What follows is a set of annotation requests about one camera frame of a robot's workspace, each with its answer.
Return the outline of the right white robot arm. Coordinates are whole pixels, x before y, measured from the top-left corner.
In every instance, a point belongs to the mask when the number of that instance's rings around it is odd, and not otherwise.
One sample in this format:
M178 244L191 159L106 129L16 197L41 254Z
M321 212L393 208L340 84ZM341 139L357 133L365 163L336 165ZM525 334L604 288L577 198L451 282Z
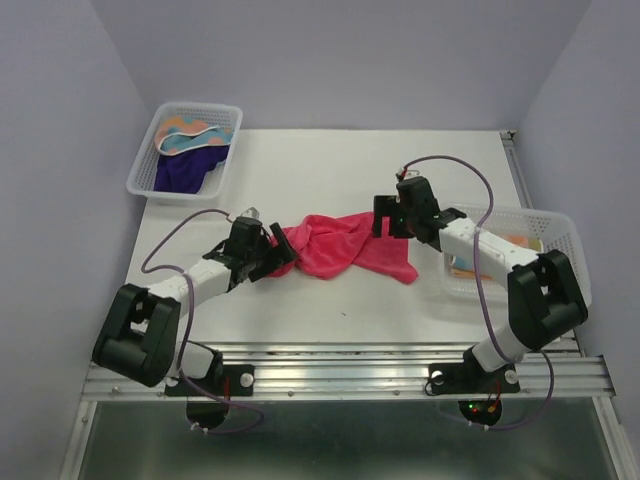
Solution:
M441 208L421 176L399 181L396 189L373 200L374 237L415 238L470 261L476 274L489 276L507 292L506 325L490 328L487 339L466 350L460 362L430 364L428 394L485 393L504 380L504 369L587 320L587 304L563 252L514 245L464 212Z

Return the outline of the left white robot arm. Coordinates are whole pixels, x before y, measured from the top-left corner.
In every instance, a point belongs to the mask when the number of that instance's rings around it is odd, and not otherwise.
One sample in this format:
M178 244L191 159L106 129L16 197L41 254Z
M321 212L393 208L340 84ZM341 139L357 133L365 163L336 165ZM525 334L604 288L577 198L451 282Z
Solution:
M147 387L158 385L177 369L183 317L297 259L282 227L273 223L270 229L267 233L257 219L238 217L229 236L189 269L149 286L121 286L94 344L92 362Z

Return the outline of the orange polka dot towel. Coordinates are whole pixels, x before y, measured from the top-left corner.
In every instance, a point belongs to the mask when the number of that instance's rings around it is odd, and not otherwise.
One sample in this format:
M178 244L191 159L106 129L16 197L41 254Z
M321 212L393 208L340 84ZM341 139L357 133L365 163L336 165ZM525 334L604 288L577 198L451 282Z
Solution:
M535 252L544 251L542 241L537 237L526 237L519 235L500 235L500 238L516 246L528 248ZM456 278L471 279L474 276L473 265L470 260L453 256L449 262L450 275Z

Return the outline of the pink towel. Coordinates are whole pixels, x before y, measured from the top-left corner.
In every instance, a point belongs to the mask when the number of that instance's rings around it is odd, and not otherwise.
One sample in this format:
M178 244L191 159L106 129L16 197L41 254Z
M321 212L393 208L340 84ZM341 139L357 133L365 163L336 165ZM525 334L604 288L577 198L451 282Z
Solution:
M308 215L283 232L297 259L270 276L282 277L294 269L321 280L331 280L352 266L389 276L405 285L418 279L409 262L409 243L388 234L372 233L374 214L362 212L339 218Z

